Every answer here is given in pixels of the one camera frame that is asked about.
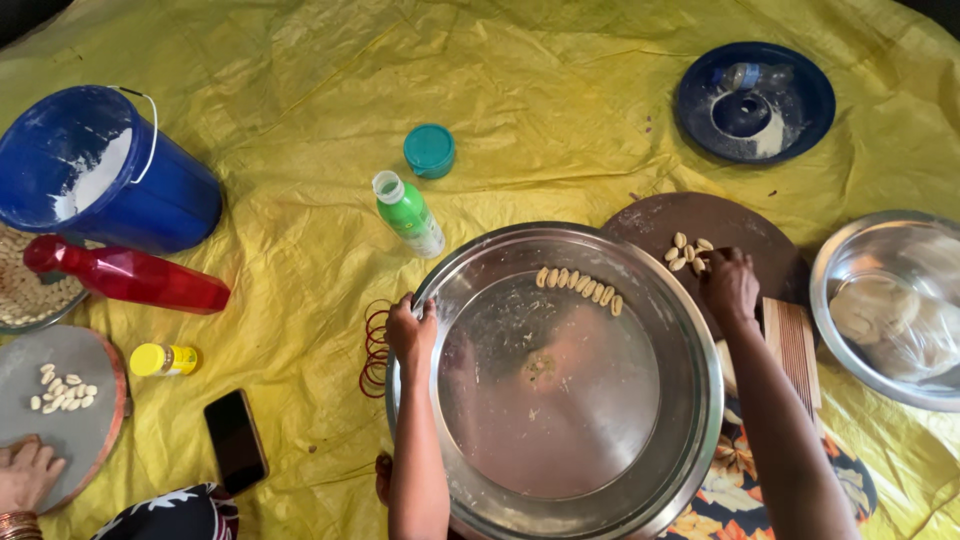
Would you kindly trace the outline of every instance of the phone screen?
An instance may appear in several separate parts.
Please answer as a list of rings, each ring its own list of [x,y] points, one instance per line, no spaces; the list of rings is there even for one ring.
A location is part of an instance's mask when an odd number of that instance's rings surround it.
[[[224,487],[235,495],[267,476],[267,464],[243,390],[234,390],[204,408]]]

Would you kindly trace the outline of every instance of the yellow tarp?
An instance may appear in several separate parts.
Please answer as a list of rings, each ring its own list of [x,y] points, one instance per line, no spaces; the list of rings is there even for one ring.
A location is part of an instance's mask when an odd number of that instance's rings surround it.
[[[837,94],[826,138],[772,167],[708,158],[671,111],[699,55],[752,39],[801,51]],[[206,365],[131,380],[113,454],[45,532],[88,537],[131,503],[215,479],[202,408],[241,386],[272,467],[238,499],[241,536],[386,536],[372,462],[392,443],[383,401],[356,387],[361,313],[416,288],[434,261],[380,222],[370,180],[414,180],[401,144],[415,125],[444,124],[457,141],[453,171],[418,183],[447,251],[529,220],[600,226],[630,192],[700,190],[759,211],[812,257],[863,213],[960,219],[958,62],[957,41],[891,0],[78,0],[0,53],[0,127],[66,86],[151,94],[160,128],[227,194],[214,235],[174,260],[234,292],[208,317],[104,300],[78,310],[74,324],[125,355],[192,344]],[[864,536],[960,535],[960,417],[898,405],[820,359],[824,420],[879,491]]]

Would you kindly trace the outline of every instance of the hand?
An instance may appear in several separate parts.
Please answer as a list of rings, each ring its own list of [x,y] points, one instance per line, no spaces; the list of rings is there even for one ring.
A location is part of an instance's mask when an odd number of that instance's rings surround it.
[[[704,253],[710,272],[700,277],[700,296],[721,326],[756,320],[754,309],[760,282],[754,275],[754,259],[739,248],[721,248]]]
[[[430,374],[430,354],[437,341],[437,306],[433,299],[423,305],[420,320],[410,311],[414,293],[408,292],[387,315],[384,338],[400,362],[400,375],[407,380],[424,380]]]
[[[41,446],[36,435],[0,449],[0,514],[36,511],[64,466],[66,461],[54,459],[54,448]]]

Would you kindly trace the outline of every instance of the blue bucket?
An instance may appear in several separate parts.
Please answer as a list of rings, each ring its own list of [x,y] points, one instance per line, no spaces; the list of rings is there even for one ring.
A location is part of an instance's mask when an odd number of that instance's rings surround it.
[[[127,129],[130,150],[106,190],[76,214],[58,217],[52,196],[73,189],[84,167],[98,164]],[[155,255],[196,246],[220,220],[220,185],[160,131],[144,173],[154,132],[129,99],[106,86],[73,86],[44,98],[0,138],[0,221]]]

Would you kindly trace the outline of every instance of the green plastic bottle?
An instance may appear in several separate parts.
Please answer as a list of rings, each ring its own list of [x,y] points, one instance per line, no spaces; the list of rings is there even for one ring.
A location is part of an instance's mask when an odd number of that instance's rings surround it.
[[[444,252],[444,232],[415,187],[395,172],[383,171],[373,177],[373,193],[380,217],[417,257],[434,258]]]

